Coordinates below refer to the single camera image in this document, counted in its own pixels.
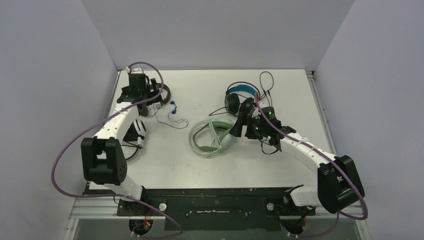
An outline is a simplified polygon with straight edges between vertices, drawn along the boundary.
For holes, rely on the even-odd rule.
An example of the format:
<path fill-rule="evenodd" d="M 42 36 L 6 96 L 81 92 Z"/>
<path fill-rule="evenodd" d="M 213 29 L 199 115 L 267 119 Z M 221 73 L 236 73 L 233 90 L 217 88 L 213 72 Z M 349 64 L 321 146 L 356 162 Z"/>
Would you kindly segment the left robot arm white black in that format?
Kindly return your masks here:
<path fill-rule="evenodd" d="M 130 201 L 130 209 L 145 214 L 150 202 L 143 197 L 143 187 L 128 176 L 127 160 L 121 143 L 127 132 L 136 135 L 137 149 L 142 148 L 146 129 L 140 118 L 143 108 L 160 95 L 157 81 L 141 72 L 128 75 L 128 85 L 121 89 L 111 119 L 91 138 L 81 141 L 83 175 L 87 181 L 103 185 Z"/>

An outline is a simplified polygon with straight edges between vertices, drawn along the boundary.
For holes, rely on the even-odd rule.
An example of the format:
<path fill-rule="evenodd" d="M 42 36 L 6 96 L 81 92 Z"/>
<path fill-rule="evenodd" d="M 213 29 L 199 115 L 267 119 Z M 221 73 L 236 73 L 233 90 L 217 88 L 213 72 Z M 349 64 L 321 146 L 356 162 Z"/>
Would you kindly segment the white black headphones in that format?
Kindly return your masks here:
<path fill-rule="evenodd" d="M 126 162 L 134 160 L 142 152 L 146 135 L 147 131 L 143 121 L 137 118 L 130 125 L 122 141 L 122 147 L 134 148 L 134 152 L 130 156 L 125 157 Z"/>

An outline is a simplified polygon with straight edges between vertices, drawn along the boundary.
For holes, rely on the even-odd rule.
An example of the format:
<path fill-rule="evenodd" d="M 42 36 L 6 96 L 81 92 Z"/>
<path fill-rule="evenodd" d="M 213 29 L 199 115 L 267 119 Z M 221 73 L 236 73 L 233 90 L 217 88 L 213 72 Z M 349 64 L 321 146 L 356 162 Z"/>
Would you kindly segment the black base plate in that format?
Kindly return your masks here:
<path fill-rule="evenodd" d="M 289 202 L 289 187 L 147 189 L 142 201 L 173 218 L 184 231 L 300 230 L 312 206 Z"/>

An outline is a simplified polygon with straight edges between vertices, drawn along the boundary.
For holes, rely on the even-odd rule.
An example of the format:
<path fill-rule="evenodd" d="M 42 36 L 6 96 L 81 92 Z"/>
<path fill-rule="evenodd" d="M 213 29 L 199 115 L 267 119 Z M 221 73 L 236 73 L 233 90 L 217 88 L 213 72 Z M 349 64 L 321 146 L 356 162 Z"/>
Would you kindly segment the aluminium frame rail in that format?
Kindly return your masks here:
<path fill-rule="evenodd" d="M 315 81 L 315 76 L 314 76 L 315 71 L 305 70 L 305 73 L 306 73 L 306 77 L 309 81 L 309 85 L 310 85 L 312 95 L 313 95 L 315 103 L 316 103 L 316 107 L 318 109 L 318 113 L 319 113 L 319 116 L 320 116 L 320 119 L 321 119 L 322 126 L 324 128 L 324 133 L 325 133 L 325 136 L 326 136 L 327 143 L 329 145 L 330 152 L 332 154 L 338 155 L 337 149 L 336 149 L 336 146 L 335 146 L 335 143 L 334 143 L 334 140 L 333 140 L 333 136 L 332 136 L 329 124 L 328 124 L 328 119 L 327 119 L 326 114 L 325 114 L 324 106 L 322 104 L 322 101 L 321 101 L 320 95 L 319 95 L 319 91 L 318 91 L 317 86 L 316 86 L 316 81 Z M 365 217 L 365 212 L 364 212 L 363 206 L 354 204 L 354 205 L 351 205 L 351 207 L 356 208 L 359 211 L 358 214 L 360 213 L 360 215 L 358 215 L 358 214 L 354 215 L 352 213 L 352 216 L 354 216 L 354 218 L 352 218 L 352 219 L 359 220 L 359 218 L 362 219 L 362 218 Z"/>

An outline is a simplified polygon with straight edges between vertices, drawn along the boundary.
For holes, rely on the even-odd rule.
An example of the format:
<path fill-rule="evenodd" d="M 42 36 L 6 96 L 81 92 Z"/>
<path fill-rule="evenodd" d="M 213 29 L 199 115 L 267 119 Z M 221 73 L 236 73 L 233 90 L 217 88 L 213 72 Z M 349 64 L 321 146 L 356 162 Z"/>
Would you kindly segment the brown headphones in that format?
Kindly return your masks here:
<path fill-rule="evenodd" d="M 172 97 L 170 88 L 166 84 L 163 84 L 163 87 L 161 86 L 161 83 L 151 84 L 149 86 L 147 98 L 154 97 L 158 93 L 160 93 L 160 96 L 138 106 L 139 113 L 142 117 L 148 116 L 150 106 L 158 109 L 170 102 Z"/>

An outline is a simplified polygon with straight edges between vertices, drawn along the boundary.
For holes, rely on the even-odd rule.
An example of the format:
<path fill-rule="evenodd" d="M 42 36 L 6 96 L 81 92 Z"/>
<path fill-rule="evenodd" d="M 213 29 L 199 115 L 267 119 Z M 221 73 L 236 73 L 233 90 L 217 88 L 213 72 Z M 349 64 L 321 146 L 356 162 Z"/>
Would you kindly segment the black blue headphones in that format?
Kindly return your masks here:
<path fill-rule="evenodd" d="M 244 92 L 254 97 L 260 91 L 255 85 L 249 82 L 236 81 L 231 83 L 225 92 L 224 107 L 228 113 L 233 115 L 239 111 L 241 104 L 238 92 Z"/>

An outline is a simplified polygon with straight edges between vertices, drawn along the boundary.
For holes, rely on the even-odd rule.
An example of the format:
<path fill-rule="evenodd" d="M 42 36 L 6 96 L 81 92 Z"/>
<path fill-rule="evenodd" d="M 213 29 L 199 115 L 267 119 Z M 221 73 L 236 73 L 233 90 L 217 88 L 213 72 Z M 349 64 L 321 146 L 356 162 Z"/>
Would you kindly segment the mint green headphones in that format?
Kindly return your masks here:
<path fill-rule="evenodd" d="M 235 121 L 228 117 L 212 117 L 196 123 L 189 131 L 188 144 L 199 157 L 211 158 L 230 149 L 236 137 L 229 134 Z"/>

